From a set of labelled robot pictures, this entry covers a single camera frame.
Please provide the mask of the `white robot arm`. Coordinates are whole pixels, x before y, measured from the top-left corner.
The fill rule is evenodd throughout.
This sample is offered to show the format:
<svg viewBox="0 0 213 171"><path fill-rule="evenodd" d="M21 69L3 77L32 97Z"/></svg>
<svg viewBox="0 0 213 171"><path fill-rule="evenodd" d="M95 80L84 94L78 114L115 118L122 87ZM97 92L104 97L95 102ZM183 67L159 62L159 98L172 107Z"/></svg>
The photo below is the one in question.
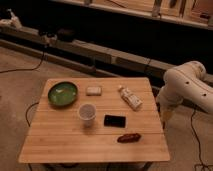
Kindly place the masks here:
<svg viewBox="0 0 213 171"><path fill-rule="evenodd" d="M190 61L168 69L163 76L165 85L156 102L160 106L161 122L167 122L173 110L187 99L209 114L213 114L213 87L204 82L206 69L199 61Z"/></svg>

